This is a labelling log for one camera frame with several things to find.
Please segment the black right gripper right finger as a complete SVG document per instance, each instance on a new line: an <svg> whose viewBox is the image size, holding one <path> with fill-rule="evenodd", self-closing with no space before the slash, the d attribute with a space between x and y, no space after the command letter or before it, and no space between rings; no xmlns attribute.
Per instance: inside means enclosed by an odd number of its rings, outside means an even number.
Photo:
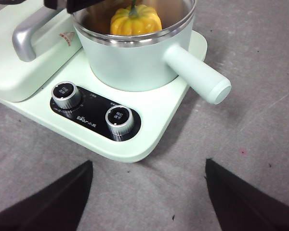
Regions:
<svg viewBox="0 0 289 231"><path fill-rule="evenodd" d="M223 231L289 231L289 206L212 159L205 164L209 197Z"/></svg>

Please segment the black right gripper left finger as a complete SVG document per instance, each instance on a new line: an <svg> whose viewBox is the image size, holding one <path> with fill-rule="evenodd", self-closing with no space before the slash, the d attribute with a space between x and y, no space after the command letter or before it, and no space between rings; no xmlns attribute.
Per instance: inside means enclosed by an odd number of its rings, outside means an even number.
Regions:
<svg viewBox="0 0 289 231"><path fill-rule="evenodd" d="M93 179L86 161L39 192L0 212L0 231L75 231Z"/></svg>

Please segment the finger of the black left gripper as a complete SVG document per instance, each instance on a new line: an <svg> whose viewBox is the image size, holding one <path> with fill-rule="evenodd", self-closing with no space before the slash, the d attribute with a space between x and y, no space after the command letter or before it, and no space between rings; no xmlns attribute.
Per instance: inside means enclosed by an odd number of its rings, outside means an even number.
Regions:
<svg viewBox="0 0 289 231"><path fill-rule="evenodd" d="M58 10L58 9L63 8L61 0L44 0L44 6L53 10Z"/></svg>
<svg viewBox="0 0 289 231"><path fill-rule="evenodd" d="M87 7L87 0L66 0L66 11L74 13Z"/></svg>

